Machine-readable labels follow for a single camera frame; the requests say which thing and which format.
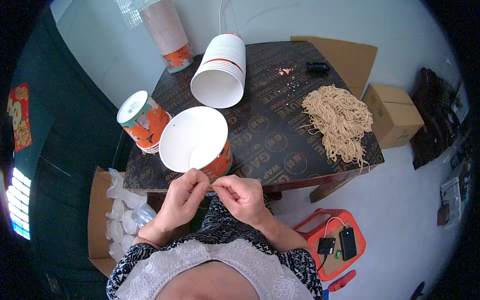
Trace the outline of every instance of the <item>stack of paper cups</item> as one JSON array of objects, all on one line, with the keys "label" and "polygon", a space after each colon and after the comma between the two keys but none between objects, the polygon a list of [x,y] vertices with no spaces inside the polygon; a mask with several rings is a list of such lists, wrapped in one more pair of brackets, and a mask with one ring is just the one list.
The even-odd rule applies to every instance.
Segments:
[{"label": "stack of paper cups", "polygon": [[117,113],[117,122],[144,154],[158,152],[160,137],[171,119],[146,91],[130,96]]},{"label": "stack of paper cups", "polygon": [[208,45],[190,88],[195,98],[213,108],[237,104],[245,89],[245,44],[232,33],[216,36]]},{"label": "stack of paper cups", "polygon": [[142,21],[168,71],[175,73],[188,67],[193,61],[193,51],[173,1],[144,0],[141,5]]}]

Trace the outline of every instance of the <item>red decoration on wall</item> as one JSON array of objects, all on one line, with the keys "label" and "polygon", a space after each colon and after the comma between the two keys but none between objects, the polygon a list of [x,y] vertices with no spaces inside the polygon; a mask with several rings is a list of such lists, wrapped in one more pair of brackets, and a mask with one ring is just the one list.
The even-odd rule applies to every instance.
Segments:
[{"label": "red decoration on wall", "polygon": [[12,89],[8,96],[7,112],[13,118],[15,135],[15,152],[32,144],[30,119],[28,115],[28,84],[21,84]]}]

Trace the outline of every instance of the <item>white lace collar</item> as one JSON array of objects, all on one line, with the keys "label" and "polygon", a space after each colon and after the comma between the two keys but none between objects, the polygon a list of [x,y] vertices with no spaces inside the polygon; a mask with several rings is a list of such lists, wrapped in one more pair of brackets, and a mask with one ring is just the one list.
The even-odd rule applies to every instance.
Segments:
[{"label": "white lace collar", "polygon": [[168,251],[157,251],[135,265],[116,296],[121,300],[154,300],[176,275],[213,259],[245,276],[260,300],[313,299],[307,287],[277,256],[259,251],[244,239],[214,245],[188,240]]}]

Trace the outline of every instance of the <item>woman's right hand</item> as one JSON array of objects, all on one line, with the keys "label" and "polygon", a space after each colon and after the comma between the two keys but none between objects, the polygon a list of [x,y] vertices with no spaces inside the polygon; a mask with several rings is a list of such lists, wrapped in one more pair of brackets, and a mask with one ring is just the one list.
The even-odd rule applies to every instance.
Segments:
[{"label": "woman's right hand", "polygon": [[245,224],[256,228],[272,216],[265,207],[262,184],[257,179],[224,176],[212,183],[212,188],[232,216]]}]

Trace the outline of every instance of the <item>woman's left hand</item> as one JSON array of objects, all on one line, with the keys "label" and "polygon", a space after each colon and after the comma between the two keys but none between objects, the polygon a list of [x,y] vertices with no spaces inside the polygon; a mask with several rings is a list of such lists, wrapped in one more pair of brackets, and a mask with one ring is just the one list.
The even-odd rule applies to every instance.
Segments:
[{"label": "woman's left hand", "polygon": [[156,217],[156,228],[166,232],[190,222],[209,188],[208,177],[195,168],[173,180]]}]

